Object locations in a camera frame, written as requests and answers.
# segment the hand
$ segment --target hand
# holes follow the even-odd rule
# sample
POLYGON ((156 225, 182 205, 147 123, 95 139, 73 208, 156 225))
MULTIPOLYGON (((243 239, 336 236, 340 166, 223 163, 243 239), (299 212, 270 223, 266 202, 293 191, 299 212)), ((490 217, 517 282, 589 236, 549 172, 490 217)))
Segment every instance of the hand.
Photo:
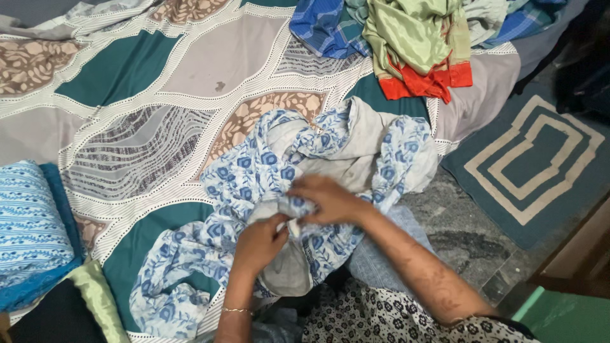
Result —
POLYGON ((303 223, 362 225, 364 217, 375 208, 371 203, 353 195, 333 179, 309 174, 292 182, 287 192, 293 197, 307 198, 318 205, 318 211, 301 218, 303 223))
POLYGON ((244 274, 254 279, 288 240, 288 227, 276 231, 278 225, 288 219, 290 217, 287 215, 278 213, 243 230, 237 239, 231 273, 244 274))

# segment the person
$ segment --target person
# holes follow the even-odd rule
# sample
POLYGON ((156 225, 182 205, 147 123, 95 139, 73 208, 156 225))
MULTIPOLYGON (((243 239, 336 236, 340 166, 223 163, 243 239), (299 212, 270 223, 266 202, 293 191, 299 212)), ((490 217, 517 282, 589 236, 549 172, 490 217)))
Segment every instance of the person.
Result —
MULTIPOLYGON (((305 319, 303 342, 537 342, 526 328, 496 317, 496 310, 435 254, 333 179, 306 175, 287 194, 317 204, 316 213, 301 223, 362 228, 415 296, 350 278, 338 297, 322 292, 305 319)), ((239 236, 215 342, 250 341, 253 285, 286 243, 287 228, 276 228, 288 219, 275 214, 239 236)))

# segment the red fabric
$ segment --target red fabric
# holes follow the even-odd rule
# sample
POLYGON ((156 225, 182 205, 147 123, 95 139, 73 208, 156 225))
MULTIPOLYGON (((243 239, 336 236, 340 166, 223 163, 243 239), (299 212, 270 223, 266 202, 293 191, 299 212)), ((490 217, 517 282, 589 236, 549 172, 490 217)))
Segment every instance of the red fabric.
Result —
POLYGON ((435 65, 428 75, 422 76, 413 70, 409 65, 402 69, 392 65, 390 58, 388 61, 394 69, 399 70, 403 75, 404 82, 397 78, 380 79, 379 85, 388 100, 397 100, 405 96, 429 96, 441 98, 448 104, 451 101, 451 94, 447 87, 470 87, 472 86, 472 71, 470 62, 462 62, 456 65, 449 65, 447 70, 438 70, 443 65, 448 65, 448 59, 443 60, 440 65, 435 65))

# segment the woman's left hand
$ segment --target woman's left hand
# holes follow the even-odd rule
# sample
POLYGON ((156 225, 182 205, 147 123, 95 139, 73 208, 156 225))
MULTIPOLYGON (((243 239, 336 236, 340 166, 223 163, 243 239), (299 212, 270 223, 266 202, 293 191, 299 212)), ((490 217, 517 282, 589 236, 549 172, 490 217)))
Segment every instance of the woman's left hand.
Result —
POLYGON ((275 214, 248 226, 237 239, 231 274, 238 273, 254 279, 282 250, 288 240, 288 227, 277 231, 278 225, 290 217, 275 214))

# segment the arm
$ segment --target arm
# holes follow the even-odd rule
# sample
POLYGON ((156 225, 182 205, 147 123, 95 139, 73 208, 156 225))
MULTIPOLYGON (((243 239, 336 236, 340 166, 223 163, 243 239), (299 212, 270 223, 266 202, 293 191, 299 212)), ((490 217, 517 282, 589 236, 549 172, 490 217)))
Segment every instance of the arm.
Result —
POLYGON ((360 226, 387 256, 403 283, 441 323, 495 310, 451 268, 380 214, 370 203, 352 195, 330 178, 305 176, 294 182, 290 195, 308 198, 318 212, 306 223, 353 223, 360 226))
POLYGON ((250 301, 254 280, 286 243, 288 229, 284 227, 276 232, 278 225, 286 220, 288 220, 286 215, 276 214, 265 221, 250 225, 239 236, 214 342, 250 341, 252 326, 250 301))

